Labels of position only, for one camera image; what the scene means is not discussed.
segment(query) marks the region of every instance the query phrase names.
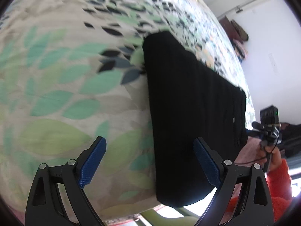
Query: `hand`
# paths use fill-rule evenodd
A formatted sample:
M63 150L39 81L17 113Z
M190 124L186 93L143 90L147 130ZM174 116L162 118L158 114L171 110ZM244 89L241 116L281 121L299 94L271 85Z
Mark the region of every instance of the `hand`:
M259 145L257 148L256 159L265 157L266 152L270 153L273 150L273 148L274 148L274 146L266 146L265 151L264 151L261 149L261 147ZM273 150L271 159L272 160L271 160L271 164L270 164L268 172L276 170L282 164L281 154L280 154L278 147L276 147ZM264 158L262 160L257 161L256 163L258 163L259 165L261 165L263 167L266 162L267 162L267 158Z

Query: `fuzzy red sweater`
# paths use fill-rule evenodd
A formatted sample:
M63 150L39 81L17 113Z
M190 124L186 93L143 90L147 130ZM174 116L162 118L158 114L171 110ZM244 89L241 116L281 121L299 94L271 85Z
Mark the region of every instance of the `fuzzy red sweater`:
M288 166L285 159L282 164L274 171L267 174L268 187L270 189L274 221L276 222L285 212L292 201L291 179L288 174ZM229 202L226 212L233 212L238 197L232 198Z

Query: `folded clothing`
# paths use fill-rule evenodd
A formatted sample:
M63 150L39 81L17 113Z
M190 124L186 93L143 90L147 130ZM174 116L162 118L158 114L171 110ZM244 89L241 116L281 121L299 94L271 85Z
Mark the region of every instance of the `folded clothing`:
M182 207L212 189L193 152L202 137L222 158L246 144L246 95L164 31L143 43L153 124L157 200Z

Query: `bedsheet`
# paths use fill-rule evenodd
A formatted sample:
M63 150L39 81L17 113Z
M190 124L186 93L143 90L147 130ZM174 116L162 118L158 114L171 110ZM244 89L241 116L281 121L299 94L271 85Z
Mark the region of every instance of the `bedsheet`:
M99 216L159 204L141 47L159 30L245 91L251 127L242 68L202 0L14 0L0 19L0 193L14 211L39 164L64 164L97 136L107 152L85 193Z

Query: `person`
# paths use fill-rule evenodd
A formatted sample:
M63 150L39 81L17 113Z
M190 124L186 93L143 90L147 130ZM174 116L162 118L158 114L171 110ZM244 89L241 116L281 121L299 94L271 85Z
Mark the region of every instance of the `person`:
M272 160L267 172L267 183L272 197L273 209L274 209L274 221L276 222L285 210L290 205L292 197L291 178L288 174L288 165L285 159L281 159L281 154L278 147L266 146L265 151L257 148L256 159L261 166L267 162L265 158L266 152L272 152ZM226 213L233 212L237 204L238 197L234 197L230 200Z

